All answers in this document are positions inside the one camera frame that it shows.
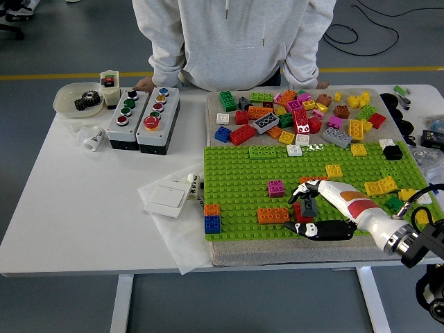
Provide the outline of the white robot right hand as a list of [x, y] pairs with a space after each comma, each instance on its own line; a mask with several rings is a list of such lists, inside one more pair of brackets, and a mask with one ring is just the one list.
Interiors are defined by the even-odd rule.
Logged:
[[314, 241], [341, 241], [353, 237], [355, 230], [371, 233], [377, 247], [386, 253], [396, 251], [400, 241], [413, 233], [413, 228], [402, 219], [393, 219], [373, 200], [352, 185], [329, 180], [309, 180], [292, 193], [289, 203], [298, 198], [321, 195], [346, 217], [316, 223], [286, 222], [284, 227]]

